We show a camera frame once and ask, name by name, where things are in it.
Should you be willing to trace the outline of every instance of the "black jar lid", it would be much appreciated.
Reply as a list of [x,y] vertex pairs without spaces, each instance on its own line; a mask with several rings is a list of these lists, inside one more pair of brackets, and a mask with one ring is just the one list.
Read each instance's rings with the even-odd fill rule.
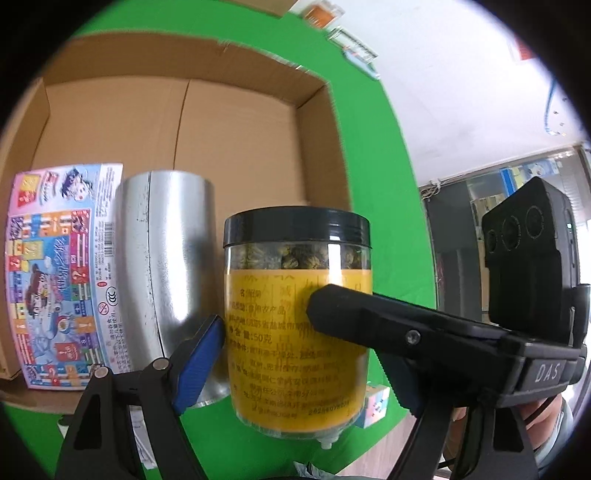
[[369,247],[369,221],[344,210],[286,206],[237,213],[224,225],[224,248],[257,242],[307,241]]

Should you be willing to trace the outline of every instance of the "metal cup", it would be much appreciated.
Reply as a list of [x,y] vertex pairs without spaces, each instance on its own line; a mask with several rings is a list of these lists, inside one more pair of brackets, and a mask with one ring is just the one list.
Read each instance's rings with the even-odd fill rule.
[[[213,186],[183,171],[149,171],[115,195],[115,269],[133,369],[169,357],[218,313]],[[230,393],[225,352],[196,406]]]

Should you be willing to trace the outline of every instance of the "screw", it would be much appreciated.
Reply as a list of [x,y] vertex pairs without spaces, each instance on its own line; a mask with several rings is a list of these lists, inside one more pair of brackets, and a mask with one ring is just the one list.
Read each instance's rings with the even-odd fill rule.
[[154,362],[152,362],[152,367],[154,367],[156,370],[166,370],[168,368],[168,364],[168,358],[157,358],[154,360]]
[[421,334],[416,330],[409,330],[404,339],[410,346],[413,346],[421,341]]
[[99,367],[95,370],[95,377],[96,378],[105,378],[109,374],[109,369],[107,367]]

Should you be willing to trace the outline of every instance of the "blue gripper pad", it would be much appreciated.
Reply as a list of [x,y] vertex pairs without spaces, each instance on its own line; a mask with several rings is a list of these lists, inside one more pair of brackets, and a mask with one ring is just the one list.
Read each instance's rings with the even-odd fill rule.
[[178,415],[197,402],[224,340],[223,321],[219,316],[212,316],[204,322],[193,339],[183,342],[171,355],[173,367],[181,367],[175,372],[177,378],[172,379],[177,382],[173,408]]

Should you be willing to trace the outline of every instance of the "floor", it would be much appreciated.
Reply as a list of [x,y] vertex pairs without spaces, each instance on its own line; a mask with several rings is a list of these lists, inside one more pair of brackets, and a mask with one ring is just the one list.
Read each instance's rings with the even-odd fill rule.
[[404,444],[413,429],[414,422],[415,418],[411,414],[407,414],[390,433],[374,445],[367,453],[341,470],[339,475],[387,478],[404,448]]

